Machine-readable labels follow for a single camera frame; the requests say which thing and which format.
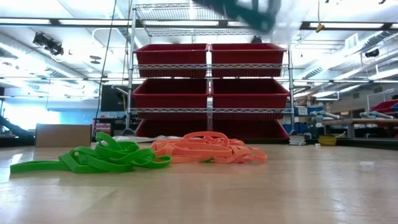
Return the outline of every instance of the table surface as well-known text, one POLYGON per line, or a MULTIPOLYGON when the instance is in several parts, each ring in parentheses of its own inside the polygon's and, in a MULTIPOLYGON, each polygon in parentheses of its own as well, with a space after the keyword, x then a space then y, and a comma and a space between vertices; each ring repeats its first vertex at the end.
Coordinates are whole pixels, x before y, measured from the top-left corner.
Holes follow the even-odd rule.
POLYGON ((12 176, 10 164, 70 149, 0 148, 0 223, 398 223, 397 151, 259 147, 266 164, 12 176))
POLYGON ((324 125, 332 124, 398 124, 398 119, 338 119, 333 121, 322 121, 324 125))

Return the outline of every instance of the yellow basket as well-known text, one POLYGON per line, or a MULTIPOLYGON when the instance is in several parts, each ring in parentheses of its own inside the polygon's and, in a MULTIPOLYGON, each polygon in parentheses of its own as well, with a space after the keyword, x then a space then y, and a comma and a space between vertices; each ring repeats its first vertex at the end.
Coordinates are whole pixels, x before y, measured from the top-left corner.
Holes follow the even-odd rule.
POLYGON ((346 132, 340 134, 339 136, 319 136, 318 142, 321 144, 321 146, 335 146, 337 143, 337 139, 342 137, 345 133, 346 132))

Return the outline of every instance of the pile of rubber bands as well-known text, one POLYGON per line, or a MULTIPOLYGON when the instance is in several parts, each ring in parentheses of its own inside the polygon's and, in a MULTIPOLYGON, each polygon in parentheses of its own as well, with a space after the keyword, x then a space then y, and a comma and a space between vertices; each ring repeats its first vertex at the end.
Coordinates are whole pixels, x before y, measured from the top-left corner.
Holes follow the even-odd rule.
POLYGON ((140 149, 132 141, 115 141, 105 133, 96 133, 97 145, 76 147, 58 157, 58 161, 30 161, 10 166, 12 174, 65 170, 77 174, 103 172, 129 172, 134 167, 158 169, 170 163, 214 162, 229 164, 247 161, 265 162, 267 156, 255 147, 247 147, 242 141, 228 139, 222 133, 197 132, 182 139, 154 141, 149 148, 140 149))
POLYGON ((150 147, 156 156, 171 156, 172 163, 214 162, 229 164, 247 161, 265 162, 267 156, 256 147, 247 147, 224 134, 204 131, 190 133, 182 139, 154 141, 150 147))

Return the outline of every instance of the orange rubber band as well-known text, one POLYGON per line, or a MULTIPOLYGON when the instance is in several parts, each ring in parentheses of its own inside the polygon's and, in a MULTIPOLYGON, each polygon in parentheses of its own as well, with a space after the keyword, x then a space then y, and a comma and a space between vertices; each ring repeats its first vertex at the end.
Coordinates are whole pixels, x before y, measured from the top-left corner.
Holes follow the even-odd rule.
POLYGON ((247 147, 237 139, 228 139, 223 133, 202 131, 185 135, 182 139, 154 141, 150 147, 156 156, 171 156, 172 163, 203 162, 218 164, 265 162, 267 156, 256 147, 247 147))

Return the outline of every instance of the metal shelving unit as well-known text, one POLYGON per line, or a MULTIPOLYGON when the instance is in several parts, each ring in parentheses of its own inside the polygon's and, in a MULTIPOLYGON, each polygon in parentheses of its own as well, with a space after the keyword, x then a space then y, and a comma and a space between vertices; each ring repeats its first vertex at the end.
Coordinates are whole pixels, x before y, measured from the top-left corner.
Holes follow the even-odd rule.
MULTIPOLYGON (((183 36, 183 35, 254 35, 252 30, 237 21, 228 20, 212 10, 197 4, 137 4, 132 6, 132 34, 131 46, 134 46, 135 21, 139 22, 145 28, 149 37, 161 36, 183 36), (164 27, 167 23, 178 21, 181 28, 164 27)), ((288 69, 291 95, 293 93, 293 76, 291 57, 289 64, 218 64, 218 65, 134 65, 133 49, 130 53, 129 68, 129 96, 132 93, 132 79, 134 70, 198 70, 204 69, 208 73, 217 69, 288 69)), ((272 109, 272 108, 131 108, 130 100, 127 101, 127 121, 129 124, 131 113, 206 113, 208 118, 208 128, 212 128, 213 113, 279 113, 289 114, 294 121, 293 98, 290 97, 291 108, 272 109)))

